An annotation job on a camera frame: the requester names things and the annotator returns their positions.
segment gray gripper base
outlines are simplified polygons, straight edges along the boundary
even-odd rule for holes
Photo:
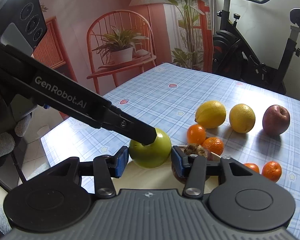
[[[95,202],[91,212],[67,229],[35,234],[13,229],[4,240],[292,240],[283,228],[249,234],[219,223],[198,200],[177,190],[123,189]]]

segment green apple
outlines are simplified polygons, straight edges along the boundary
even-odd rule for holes
[[[141,168],[156,168],[164,164],[171,154],[171,140],[159,128],[155,128],[157,138],[152,144],[142,145],[134,140],[130,141],[129,155]]]

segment exercise bike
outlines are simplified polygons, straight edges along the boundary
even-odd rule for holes
[[[243,80],[248,84],[262,87],[284,95],[286,89],[283,78],[287,72],[292,56],[300,56],[300,49],[296,48],[300,33],[300,8],[292,9],[290,20],[296,26],[291,26],[288,38],[278,69],[267,66],[258,60],[247,41],[236,28],[239,14],[234,14],[235,21],[229,20],[230,1],[224,0],[223,10],[217,12],[221,17],[220,30],[213,35],[213,62],[212,72],[235,80]],[[270,0],[247,0],[258,4],[265,4]]]

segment small orange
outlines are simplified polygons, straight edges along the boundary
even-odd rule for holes
[[[202,146],[219,156],[223,153],[223,149],[225,147],[223,142],[217,137],[210,137],[206,139]]]
[[[247,166],[248,168],[252,169],[253,171],[260,173],[258,165],[254,163],[245,163],[244,166]]]
[[[188,143],[202,144],[205,139],[206,139],[206,131],[201,125],[194,124],[188,128],[187,131]]]
[[[269,180],[277,182],[281,177],[282,168],[279,163],[270,161],[263,166],[261,174]]]

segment robotic arm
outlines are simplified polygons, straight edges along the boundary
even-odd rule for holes
[[[154,142],[153,127],[30,57],[46,31],[39,0],[0,0],[0,132],[47,104],[94,128]],[[172,163],[188,178],[182,196],[175,189],[117,195],[111,178],[122,175],[128,150],[93,162],[68,158],[13,189],[3,204],[12,226],[4,240],[295,239],[285,230],[295,210],[290,193],[226,156],[211,162],[174,146]],[[94,176],[95,194],[80,186],[81,176]],[[220,186],[204,195],[206,176],[219,176]]]

